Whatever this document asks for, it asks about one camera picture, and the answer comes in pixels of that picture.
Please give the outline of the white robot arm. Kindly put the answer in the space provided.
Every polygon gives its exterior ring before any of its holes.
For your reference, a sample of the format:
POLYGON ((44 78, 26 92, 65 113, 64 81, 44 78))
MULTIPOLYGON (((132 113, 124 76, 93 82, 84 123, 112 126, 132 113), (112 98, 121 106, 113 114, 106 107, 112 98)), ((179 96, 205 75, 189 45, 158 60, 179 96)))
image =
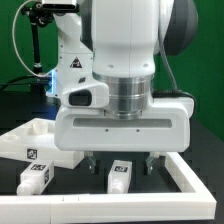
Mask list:
POLYGON ((156 56, 195 36, 194 0, 45 0, 60 30, 61 101, 54 141, 63 151, 183 152, 194 98, 155 90, 156 56))

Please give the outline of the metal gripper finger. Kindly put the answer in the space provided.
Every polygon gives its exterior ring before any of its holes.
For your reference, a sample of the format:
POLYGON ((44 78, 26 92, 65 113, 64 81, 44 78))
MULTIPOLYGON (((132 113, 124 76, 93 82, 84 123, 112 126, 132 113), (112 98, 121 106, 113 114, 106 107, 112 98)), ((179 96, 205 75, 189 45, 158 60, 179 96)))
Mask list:
POLYGON ((84 157, 87 159, 90 172, 92 174, 94 174, 96 172, 96 158, 95 158, 95 156, 93 155, 92 152, 85 151, 84 152, 84 157))
POLYGON ((149 152, 145 159, 145 174, 150 175, 153 170, 153 166, 156 161, 159 159, 159 152, 149 152))

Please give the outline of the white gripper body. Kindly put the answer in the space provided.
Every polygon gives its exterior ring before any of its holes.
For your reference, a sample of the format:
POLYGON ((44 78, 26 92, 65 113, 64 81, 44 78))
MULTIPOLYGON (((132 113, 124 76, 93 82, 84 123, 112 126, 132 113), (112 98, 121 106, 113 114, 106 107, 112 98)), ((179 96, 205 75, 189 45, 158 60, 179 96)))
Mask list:
POLYGON ((183 152, 194 100, 153 98, 150 83, 80 80, 60 96, 54 142, 64 151, 183 152))

